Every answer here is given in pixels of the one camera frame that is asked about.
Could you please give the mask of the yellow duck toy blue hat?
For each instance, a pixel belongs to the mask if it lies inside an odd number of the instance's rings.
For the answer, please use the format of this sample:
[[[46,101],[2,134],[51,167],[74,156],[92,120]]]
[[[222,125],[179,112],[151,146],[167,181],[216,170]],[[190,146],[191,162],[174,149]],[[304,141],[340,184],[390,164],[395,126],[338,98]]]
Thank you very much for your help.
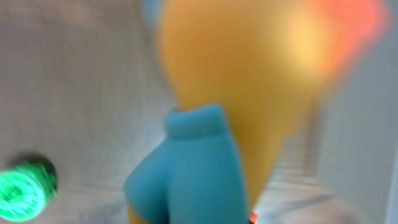
[[[168,0],[177,105],[124,184],[129,223],[250,223],[284,140],[383,28],[385,1]]]

